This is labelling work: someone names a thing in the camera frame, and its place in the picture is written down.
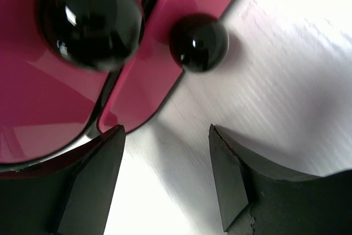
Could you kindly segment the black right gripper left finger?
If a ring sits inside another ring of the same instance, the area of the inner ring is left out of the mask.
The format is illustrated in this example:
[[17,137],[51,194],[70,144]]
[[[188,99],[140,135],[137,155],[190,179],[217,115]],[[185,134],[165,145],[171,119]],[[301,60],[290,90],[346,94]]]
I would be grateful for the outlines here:
[[104,234],[125,145],[118,125],[72,172],[56,214],[56,234]]

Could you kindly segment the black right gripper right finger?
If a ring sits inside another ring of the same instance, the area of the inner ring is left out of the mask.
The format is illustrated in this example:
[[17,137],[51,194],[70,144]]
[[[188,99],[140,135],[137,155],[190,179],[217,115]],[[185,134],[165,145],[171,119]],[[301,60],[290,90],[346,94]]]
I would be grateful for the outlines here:
[[275,163],[236,141],[231,131],[211,124],[209,151],[222,228],[228,231],[236,218],[253,203],[254,181],[250,170],[276,181],[300,182],[316,176]]

